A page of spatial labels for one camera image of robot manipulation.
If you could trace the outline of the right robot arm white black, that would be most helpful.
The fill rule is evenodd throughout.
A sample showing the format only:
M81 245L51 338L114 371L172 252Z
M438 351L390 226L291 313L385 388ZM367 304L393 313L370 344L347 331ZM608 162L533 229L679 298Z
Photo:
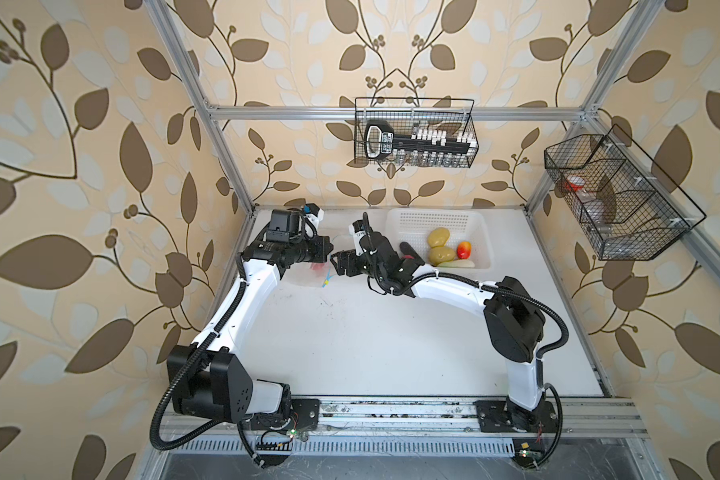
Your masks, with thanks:
M475 402L479 428L523 434L513 443L517 467L538 470L547 464L560 444L564 415L557 389L543 378L543 357L569 340L562 318L531 298L514 277L481 282L447 273L406 242L393 247L367 218L349 231L353 249L329 257L338 275L365 275L376 293L435 300L484 319L491 345L506 361L508 393L503 401Z

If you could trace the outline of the clear zip top bag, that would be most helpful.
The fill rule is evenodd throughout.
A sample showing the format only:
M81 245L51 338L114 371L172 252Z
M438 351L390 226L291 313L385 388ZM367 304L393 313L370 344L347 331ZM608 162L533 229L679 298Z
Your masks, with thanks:
M282 282L297 287L324 288L336 276L330 261L325 263L297 263L284 274Z

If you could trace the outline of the red yellow toy mango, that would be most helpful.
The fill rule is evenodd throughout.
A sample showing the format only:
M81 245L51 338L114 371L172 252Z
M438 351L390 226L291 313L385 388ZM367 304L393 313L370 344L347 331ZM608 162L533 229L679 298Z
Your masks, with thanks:
M462 241L458 244L456 253L457 258L461 260L470 259L472 256L473 247L469 241Z

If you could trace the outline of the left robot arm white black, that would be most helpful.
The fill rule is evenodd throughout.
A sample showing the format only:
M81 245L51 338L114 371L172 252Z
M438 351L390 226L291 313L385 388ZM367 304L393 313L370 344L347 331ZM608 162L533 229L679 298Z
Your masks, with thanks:
M285 271L298 263L325 263L333 250L328 236L313 235L281 242L255 239L236 258L238 278L222 304L196 339L171 350L167 368L169 386L153 414L149 440L158 451L176 449L222 423L236 425L251 460L262 469L273 465L271 456L254 450L244 422L256 415L274 415L290 422L290 387L285 383L253 380L239 358L246 334ZM169 407L206 422L189 433L167 440L161 437Z

